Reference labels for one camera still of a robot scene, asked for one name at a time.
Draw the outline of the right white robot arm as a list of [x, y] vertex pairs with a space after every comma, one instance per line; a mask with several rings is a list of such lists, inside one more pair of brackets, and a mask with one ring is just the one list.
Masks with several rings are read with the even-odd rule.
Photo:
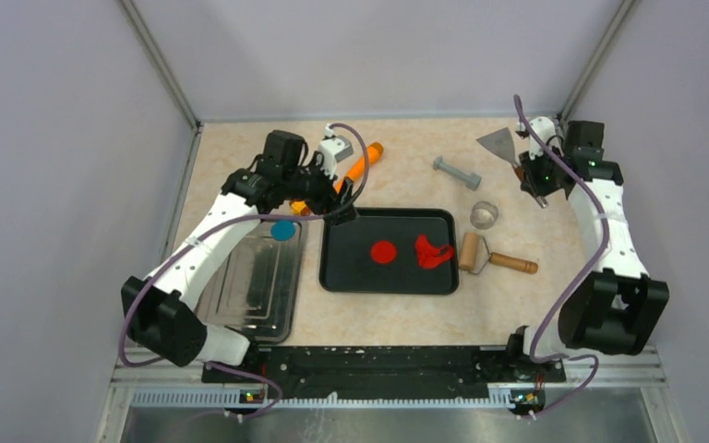
[[517, 125], [529, 142], [517, 158], [521, 190], [541, 206], [563, 192], [578, 222], [586, 263], [551, 308], [550, 320], [508, 339], [507, 373], [528, 380], [542, 363], [574, 357], [638, 355], [667, 303], [667, 283], [651, 278], [632, 242], [623, 207], [624, 178], [604, 158], [602, 123], [572, 121], [565, 132], [547, 117]]

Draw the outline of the wooden rolling pin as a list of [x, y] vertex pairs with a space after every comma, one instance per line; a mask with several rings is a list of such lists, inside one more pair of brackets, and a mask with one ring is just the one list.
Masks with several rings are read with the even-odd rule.
[[467, 232], [463, 235], [459, 248], [458, 265], [460, 270], [474, 275], [480, 274], [488, 265], [527, 274], [538, 272], [537, 263], [494, 252], [489, 247], [486, 238], [475, 232]]

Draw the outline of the metal scraper wooden handle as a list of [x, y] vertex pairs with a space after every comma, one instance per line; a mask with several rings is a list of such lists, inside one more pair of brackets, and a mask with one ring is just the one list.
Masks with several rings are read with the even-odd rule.
[[511, 131], [507, 127], [482, 136], [476, 141], [485, 150], [507, 162], [517, 178], [523, 183], [525, 174], [518, 162]]

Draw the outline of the red dough piece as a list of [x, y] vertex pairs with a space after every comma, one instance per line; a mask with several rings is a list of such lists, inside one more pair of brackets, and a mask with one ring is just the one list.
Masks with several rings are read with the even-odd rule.
[[425, 234], [420, 234], [415, 241], [415, 256], [421, 269], [435, 269], [455, 257], [452, 245], [434, 246]]

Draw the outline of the black baking tray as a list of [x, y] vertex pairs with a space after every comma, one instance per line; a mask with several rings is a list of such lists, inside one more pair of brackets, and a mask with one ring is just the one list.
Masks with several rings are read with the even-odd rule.
[[335, 293], [449, 295], [459, 286], [456, 239], [443, 209], [359, 208], [324, 225], [318, 281]]

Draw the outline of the round red dough wrapper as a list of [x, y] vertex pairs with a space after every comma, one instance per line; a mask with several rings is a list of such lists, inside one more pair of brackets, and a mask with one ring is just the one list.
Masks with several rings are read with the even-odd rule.
[[372, 245], [370, 256], [374, 262], [386, 265], [397, 257], [397, 248], [392, 242], [381, 240]]

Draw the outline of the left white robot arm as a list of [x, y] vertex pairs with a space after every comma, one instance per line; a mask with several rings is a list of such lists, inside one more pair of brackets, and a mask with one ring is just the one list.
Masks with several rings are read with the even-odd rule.
[[251, 165], [232, 173], [208, 214], [185, 242], [144, 278], [130, 277], [121, 288], [124, 323], [118, 339], [121, 362], [126, 341], [134, 341], [179, 367], [200, 361], [223, 363], [237, 381], [258, 372], [259, 358], [242, 332], [201, 320], [195, 310], [213, 274], [238, 244], [264, 221], [336, 219], [354, 210], [361, 195], [344, 181], [334, 188], [338, 163], [352, 151], [338, 136], [340, 124], [325, 126], [316, 150], [305, 139], [271, 131]]

